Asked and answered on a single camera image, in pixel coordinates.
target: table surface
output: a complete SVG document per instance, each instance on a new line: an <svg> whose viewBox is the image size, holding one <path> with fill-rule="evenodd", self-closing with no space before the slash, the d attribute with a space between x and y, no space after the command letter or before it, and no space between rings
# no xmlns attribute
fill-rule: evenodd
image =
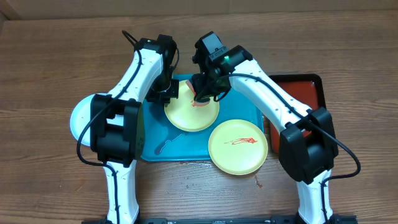
<svg viewBox="0 0 398 224"><path fill-rule="evenodd" d="M269 75L317 73L338 139L358 155L359 176L330 183L331 206L363 223L398 219L398 12L9 21L0 36L0 223L79 223L108 211L104 171L82 164L69 130L75 105L110 90L132 60L121 34L172 35L176 73L195 73L194 43L210 30L242 45ZM84 148L84 156L96 155ZM354 171L342 150L334 174ZM211 162L139 162L142 217L295 214L295 182L269 154L235 177Z"/></svg>

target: red drawing on plate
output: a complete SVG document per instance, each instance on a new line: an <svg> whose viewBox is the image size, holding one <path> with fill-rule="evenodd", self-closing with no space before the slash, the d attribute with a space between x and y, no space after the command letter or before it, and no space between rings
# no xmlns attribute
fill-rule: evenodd
<svg viewBox="0 0 398 224"><path fill-rule="evenodd" d="M224 144L228 144L228 143L232 143L232 145L234 144L241 144L241 143L251 143L254 144L255 142L257 142L256 140L254 140L254 138L240 138L240 139L236 139L236 140L232 140L229 142L225 142Z"/></svg>

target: plate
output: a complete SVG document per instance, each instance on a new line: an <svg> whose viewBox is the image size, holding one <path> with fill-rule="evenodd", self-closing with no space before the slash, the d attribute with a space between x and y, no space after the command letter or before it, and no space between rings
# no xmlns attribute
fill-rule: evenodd
<svg viewBox="0 0 398 224"><path fill-rule="evenodd" d="M249 121L232 119L217 126L209 138L211 160L222 171L250 174L264 163L268 143L264 133Z"/></svg>
<svg viewBox="0 0 398 224"><path fill-rule="evenodd" d="M210 100L206 106L193 105L193 92L186 81L180 81L178 98L170 99L164 107L169 121L183 131L201 131L208 128L216 120L220 112L220 103Z"/></svg>

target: yellow plate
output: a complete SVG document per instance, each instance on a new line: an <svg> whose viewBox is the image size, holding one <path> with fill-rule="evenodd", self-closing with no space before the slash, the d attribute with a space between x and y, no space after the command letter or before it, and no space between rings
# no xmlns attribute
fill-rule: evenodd
<svg viewBox="0 0 398 224"><path fill-rule="evenodd" d="M186 81L180 81L178 98L170 99L170 104L164 107L170 122L184 131L201 131L208 128L216 120L220 104L210 100L206 106L193 105L193 92Z"/></svg>
<svg viewBox="0 0 398 224"><path fill-rule="evenodd" d="M250 174L264 163L268 143L264 133L249 121L225 121L209 138L211 160L222 171L234 175Z"/></svg>

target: blue placemat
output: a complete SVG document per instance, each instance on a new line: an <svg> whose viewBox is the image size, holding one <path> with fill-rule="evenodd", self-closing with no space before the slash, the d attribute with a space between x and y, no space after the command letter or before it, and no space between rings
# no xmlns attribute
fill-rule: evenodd
<svg viewBox="0 0 398 224"><path fill-rule="evenodd" d="M175 78L187 80L191 76L176 75ZM216 121L209 128L194 133L176 128L167 119L163 105L145 101L142 106L145 145L141 158L146 161L210 160L208 140L211 132L217 125L231 119L252 122L264 132L262 113L245 96L233 89L220 101L220 113Z"/></svg>

